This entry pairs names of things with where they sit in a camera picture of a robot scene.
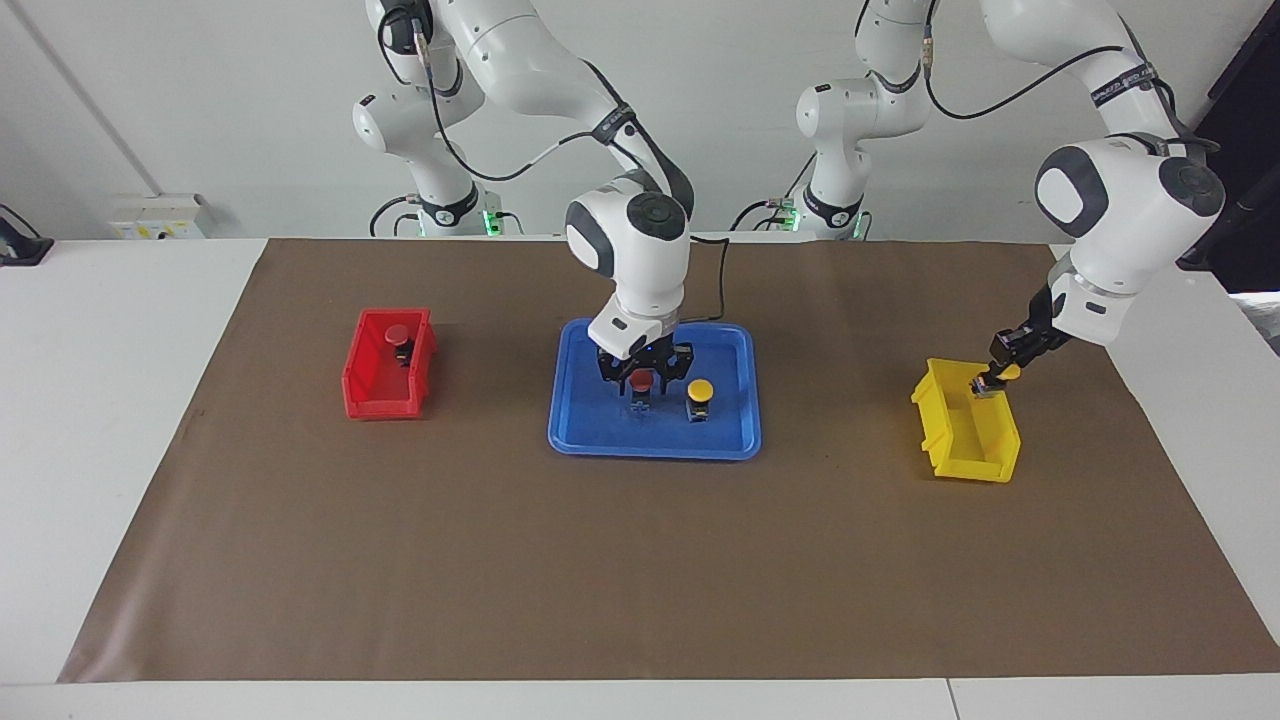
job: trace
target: plastic bin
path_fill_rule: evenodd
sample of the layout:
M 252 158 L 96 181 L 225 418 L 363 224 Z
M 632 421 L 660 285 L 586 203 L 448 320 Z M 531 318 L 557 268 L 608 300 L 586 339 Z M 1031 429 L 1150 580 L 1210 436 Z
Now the plastic bin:
M 408 368 L 397 357 L 396 346 L 388 341 L 388 331 L 397 325 L 407 329 L 408 338 L 413 341 Z M 353 420 L 406 420 L 421 416 L 422 402 L 430 387 L 428 369 L 435 350 L 430 310 L 361 313 L 351 341 L 351 352 L 347 355 L 347 366 L 342 373 L 347 416 Z
M 940 478 L 1007 483 L 1021 437 L 1004 392 L 977 398 L 969 382 L 987 370 L 980 363 L 931 359 L 911 402 L 924 424 L 922 450 Z

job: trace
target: brown mat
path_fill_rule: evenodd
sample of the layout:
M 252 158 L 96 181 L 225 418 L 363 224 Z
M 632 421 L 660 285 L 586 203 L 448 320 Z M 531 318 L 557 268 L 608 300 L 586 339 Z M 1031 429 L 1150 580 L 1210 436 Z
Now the brown mat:
M 714 302 L 699 249 L 689 310 Z M 544 243 L 273 241 L 61 680 L 1158 675 L 1280 670 L 1106 354 L 1016 387 L 1010 486 L 931 479 L 909 402 L 1052 263 L 740 246 L 764 450 L 547 443 L 559 328 L 609 283 Z M 362 307 L 430 306 L 429 418 L 343 416 Z

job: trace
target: white table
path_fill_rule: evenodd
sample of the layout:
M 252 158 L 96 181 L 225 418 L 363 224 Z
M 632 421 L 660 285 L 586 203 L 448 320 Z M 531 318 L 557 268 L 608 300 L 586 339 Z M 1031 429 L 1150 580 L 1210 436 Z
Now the white table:
M 1280 675 L 51 685 L 264 245 L 67 242 L 0 269 L 0 719 L 1280 716 Z M 1111 355 L 1280 637 L 1280 359 L 1175 270 Z

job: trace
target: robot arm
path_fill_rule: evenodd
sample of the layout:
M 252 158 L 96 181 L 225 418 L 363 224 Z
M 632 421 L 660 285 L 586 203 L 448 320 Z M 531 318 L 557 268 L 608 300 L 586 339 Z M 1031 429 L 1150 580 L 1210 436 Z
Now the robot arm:
M 795 229 L 819 238 L 849 240 L 870 177 L 863 140 L 899 137 L 924 127 L 922 54 L 928 0 L 877 0 L 867 5 L 856 29 L 858 55 L 867 77 L 837 79 L 800 96 L 796 120 L 818 152 L 813 179 L 791 199 Z
M 379 152 L 404 160 L 417 190 L 417 215 L 422 233 L 433 237 L 485 234 L 485 210 L 497 204 L 449 155 L 435 137 L 431 104 L 434 85 L 440 124 L 452 127 L 479 110 L 484 92 L 462 69 L 452 38 L 439 36 L 430 44 L 435 68 L 434 83 L 417 58 L 407 23 L 383 23 L 388 9 L 379 0 L 367 0 L 369 22 L 381 28 L 379 38 L 384 56 L 401 87 L 367 95 L 352 109 L 352 122 L 360 138 Z
M 434 49 L 456 45 L 460 68 L 485 97 L 516 113 L 577 120 L 622 165 L 622 176 L 577 197 L 566 215 L 573 255 L 617 286 L 589 333 L 614 359 L 611 365 L 618 377 L 611 379 L 626 379 L 640 366 L 655 369 L 663 383 L 682 378 L 691 350 L 676 346 L 671 336 L 684 301 L 694 192 L 631 106 L 594 65 L 552 36 L 527 0 L 370 3 L 380 10 L 380 26 L 387 24 L 384 6 L 404 8 L 397 27 L 388 28 L 398 33 L 394 45 L 407 49 L 404 33 L 412 31 L 406 27 L 426 36 L 419 44 L 430 44 L 431 53 L 417 53 L 416 70 L 402 67 L 407 63 L 394 65 L 398 73 L 420 73 L 410 82 L 435 85 L 439 96 L 439 79 L 453 59 L 442 65 Z M 430 90 L 425 92 L 430 101 Z M 636 361 L 636 355 L 644 360 Z
M 1032 300 L 1027 322 L 997 333 L 995 360 L 974 380 L 979 396 L 1071 338 L 1111 343 L 1134 297 L 1208 231 L 1226 200 L 1202 141 L 1169 110 L 1155 68 L 1110 4 L 982 0 L 982 9 L 996 45 L 1027 61 L 1059 65 L 1093 47 L 1119 50 L 1068 70 L 1112 135 L 1061 147 L 1041 168 L 1039 208 L 1075 245 Z

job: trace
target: white wall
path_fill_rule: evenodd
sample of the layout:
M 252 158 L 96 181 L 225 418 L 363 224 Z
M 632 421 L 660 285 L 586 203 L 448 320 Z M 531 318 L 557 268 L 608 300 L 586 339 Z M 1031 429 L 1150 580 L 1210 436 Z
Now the white wall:
M 1114 0 L 1176 88 L 1184 118 L 1270 0 Z M 810 152 L 800 91 L 864 70 L 856 0 L 535 0 L 553 32 L 604 69 L 694 179 L 695 228 L 781 193 Z M 393 159 L 351 129 L 351 104 L 385 87 L 361 0 L 0 0 L 0 199 L 46 234 L 106 233 L 110 196 L 145 184 L 13 17 L 17 5 L 166 192 L 198 192 L 228 236 L 361 236 L 383 200 L 412 190 Z M 977 0 L 943 3 L 940 95 L 983 106 L 1038 68 L 1000 55 Z M 481 169 L 509 170 L 567 120 L 486 106 L 456 140 Z M 1052 240 L 1032 181 L 1064 142 L 1102 124 L 1087 92 L 1057 78 L 991 118 L 934 115 L 905 140 L 872 141 L 877 237 Z M 561 227 L 613 163 L 576 143 L 498 190 L 531 232 Z

